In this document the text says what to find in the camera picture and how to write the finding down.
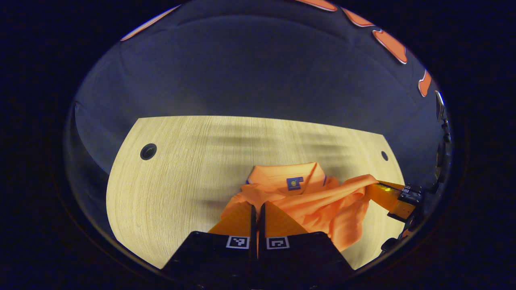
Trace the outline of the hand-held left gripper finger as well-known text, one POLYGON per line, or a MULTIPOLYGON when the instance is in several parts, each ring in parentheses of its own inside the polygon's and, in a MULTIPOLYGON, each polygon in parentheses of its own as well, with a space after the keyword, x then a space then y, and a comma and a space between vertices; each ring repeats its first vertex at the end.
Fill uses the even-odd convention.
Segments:
POLYGON ((256 262, 256 208, 245 204, 215 233, 191 232, 161 273, 185 290, 250 290, 256 262))
POLYGON ((264 290, 327 290, 354 274, 326 233, 308 233, 271 202, 260 208, 258 230, 264 290))

